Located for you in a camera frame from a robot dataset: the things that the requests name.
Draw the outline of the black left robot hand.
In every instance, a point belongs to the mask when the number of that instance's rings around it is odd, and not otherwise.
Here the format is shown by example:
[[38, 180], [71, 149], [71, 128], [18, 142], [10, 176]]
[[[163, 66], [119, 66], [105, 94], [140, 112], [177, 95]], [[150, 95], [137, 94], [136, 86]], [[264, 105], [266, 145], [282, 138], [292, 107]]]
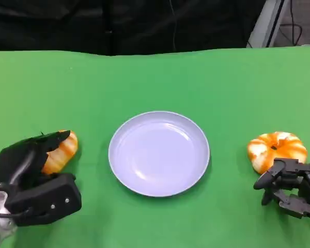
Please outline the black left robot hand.
[[8, 192], [28, 190], [59, 173], [60, 169], [49, 169], [46, 163], [50, 153], [58, 151], [67, 164], [78, 148], [76, 135], [71, 130], [57, 131], [30, 137], [3, 148], [0, 151], [0, 189]]

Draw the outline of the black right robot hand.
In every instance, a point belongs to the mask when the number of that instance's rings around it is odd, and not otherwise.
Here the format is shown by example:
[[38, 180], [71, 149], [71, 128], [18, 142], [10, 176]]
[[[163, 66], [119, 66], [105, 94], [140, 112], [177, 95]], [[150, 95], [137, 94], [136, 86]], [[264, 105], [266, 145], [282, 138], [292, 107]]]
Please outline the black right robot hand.
[[310, 163], [276, 158], [253, 188], [264, 190], [261, 200], [263, 206], [274, 201], [290, 216], [310, 218]]

